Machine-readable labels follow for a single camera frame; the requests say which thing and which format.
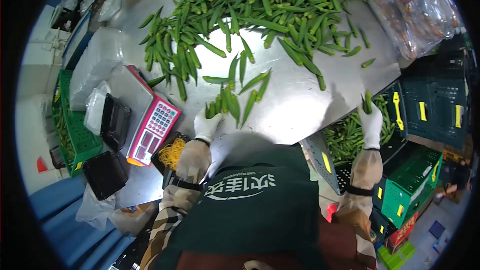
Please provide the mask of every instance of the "digital scale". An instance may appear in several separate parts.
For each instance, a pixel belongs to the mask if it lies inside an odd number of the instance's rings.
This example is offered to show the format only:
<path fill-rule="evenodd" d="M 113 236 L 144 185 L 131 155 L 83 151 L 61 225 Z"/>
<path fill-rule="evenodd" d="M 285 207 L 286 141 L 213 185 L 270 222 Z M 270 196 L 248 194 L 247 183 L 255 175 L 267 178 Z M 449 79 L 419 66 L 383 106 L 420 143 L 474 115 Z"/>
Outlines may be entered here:
<path fill-rule="evenodd" d="M 111 95 L 131 109 L 130 127 L 120 152 L 130 164 L 150 167 L 152 154 L 166 139 L 181 111 L 148 87 L 133 65 L 115 67 L 108 83 Z"/>

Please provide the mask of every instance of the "white wall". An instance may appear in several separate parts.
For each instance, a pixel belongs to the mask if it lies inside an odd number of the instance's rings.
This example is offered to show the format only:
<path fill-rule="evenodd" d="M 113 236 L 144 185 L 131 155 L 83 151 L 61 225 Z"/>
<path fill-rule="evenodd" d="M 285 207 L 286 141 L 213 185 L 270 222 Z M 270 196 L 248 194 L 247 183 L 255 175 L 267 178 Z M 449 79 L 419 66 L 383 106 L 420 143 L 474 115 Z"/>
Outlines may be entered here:
<path fill-rule="evenodd" d="M 55 169 L 47 144 L 44 116 L 50 106 L 57 75 L 62 64 L 63 45 L 70 33 L 49 28 L 53 7 L 45 5 L 32 29 L 21 63 L 15 108 L 15 137 L 19 164 L 27 194 L 30 195 L 66 177 Z M 63 41 L 58 50 L 42 49 L 45 36 L 58 34 Z M 39 173 L 37 159 L 41 157 L 48 171 Z"/>

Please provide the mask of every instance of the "red box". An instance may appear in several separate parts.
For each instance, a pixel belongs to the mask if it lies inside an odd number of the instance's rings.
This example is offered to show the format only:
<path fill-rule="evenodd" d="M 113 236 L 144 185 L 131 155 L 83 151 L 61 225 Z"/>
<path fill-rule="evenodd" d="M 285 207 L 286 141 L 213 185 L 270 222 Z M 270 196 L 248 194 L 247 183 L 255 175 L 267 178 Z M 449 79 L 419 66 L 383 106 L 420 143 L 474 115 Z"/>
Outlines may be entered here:
<path fill-rule="evenodd" d="M 399 230 L 395 231 L 390 238 L 388 238 L 394 247 L 400 244 L 400 242 L 410 235 L 413 227 L 415 226 L 415 222 L 417 221 L 418 214 L 419 213 L 416 212 L 412 218 L 410 218 Z"/>

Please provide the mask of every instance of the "okra pile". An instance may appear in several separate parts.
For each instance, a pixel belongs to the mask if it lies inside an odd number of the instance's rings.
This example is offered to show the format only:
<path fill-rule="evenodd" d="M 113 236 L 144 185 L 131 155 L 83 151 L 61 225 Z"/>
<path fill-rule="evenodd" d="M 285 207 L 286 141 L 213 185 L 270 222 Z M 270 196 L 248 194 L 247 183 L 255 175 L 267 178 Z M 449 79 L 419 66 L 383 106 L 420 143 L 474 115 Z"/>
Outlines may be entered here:
<path fill-rule="evenodd" d="M 64 100 L 67 107 L 67 114 L 68 116 L 70 116 L 70 107 L 68 104 L 68 100 L 67 99 L 64 99 Z M 58 113 L 53 114 L 53 118 L 57 123 L 59 144 L 63 147 L 64 150 L 67 151 L 67 154 L 68 154 L 67 156 L 68 160 L 64 160 L 63 162 L 65 164 L 69 164 L 71 168 L 74 164 L 75 153 L 74 153 L 74 148 L 72 147 L 72 142 L 70 141 L 70 137 L 68 135 L 67 123 L 65 122 L 65 117 L 63 116 L 63 110 L 61 105 L 58 108 Z"/>
<path fill-rule="evenodd" d="M 390 141 L 395 131 L 395 123 L 390 122 L 387 110 L 387 96 L 379 95 L 373 100 L 373 104 L 380 109 L 383 116 L 380 146 L 384 146 Z M 335 167 L 351 163 L 363 148 L 362 125 L 356 111 L 345 119 L 329 125 L 323 130 L 323 133 L 327 139 L 327 145 Z"/>
<path fill-rule="evenodd" d="M 197 69 L 201 68 L 195 53 L 196 45 L 203 45 L 220 57 L 226 57 L 223 49 L 208 42 L 210 33 L 220 28 L 225 33 L 226 50 L 231 52 L 231 34 L 240 36 L 240 27 L 263 27 L 264 47 L 269 48 L 277 37 L 286 53 L 299 66 L 305 66 L 318 79 L 320 89 L 326 86 L 318 67 L 313 63 L 313 53 L 318 50 L 333 56 L 336 51 L 351 57 L 361 50 L 361 46 L 350 48 L 351 36 L 358 38 L 359 32 L 366 48 L 370 43 L 361 27 L 356 27 L 347 16 L 350 31 L 337 31 L 336 23 L 342 21 L 338 13 L 342 10 L 350 14 L 348 3 L 352 0 L 180 0 L 175 2 L 174 12 L 161 17 L 162 8 L 139 26 L 150 23 L 148 35 L 140 43 L 145 44 L 147 71 L 158 62 L 166 83 L 174 75 L 180 97 L 187 100 L 183 81 L 192 77 L 197 81 Z M 177 44 L 172 48 L 172 39 Z M 245 55 L 250 63 L 255 58 L 248 44 L 242 38 Z M 371 59 L 362 64 L 368 67 Z"/>

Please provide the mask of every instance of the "red stool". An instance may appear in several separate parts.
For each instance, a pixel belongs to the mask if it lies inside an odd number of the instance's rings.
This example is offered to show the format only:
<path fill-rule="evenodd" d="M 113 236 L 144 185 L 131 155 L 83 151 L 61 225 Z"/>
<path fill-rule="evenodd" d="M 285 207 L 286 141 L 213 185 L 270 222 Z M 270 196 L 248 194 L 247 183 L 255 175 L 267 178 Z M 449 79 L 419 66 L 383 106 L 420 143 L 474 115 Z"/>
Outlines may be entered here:
<path fill-rule="evenodd" d="M 339 206 L 336 204 L 336 203 L 330 203 L 327 207 L 327 221 L 328 223 L 331 223 L 332 222 L 332 214 L 335 213 L 337 211 L 337 208 Z"/>

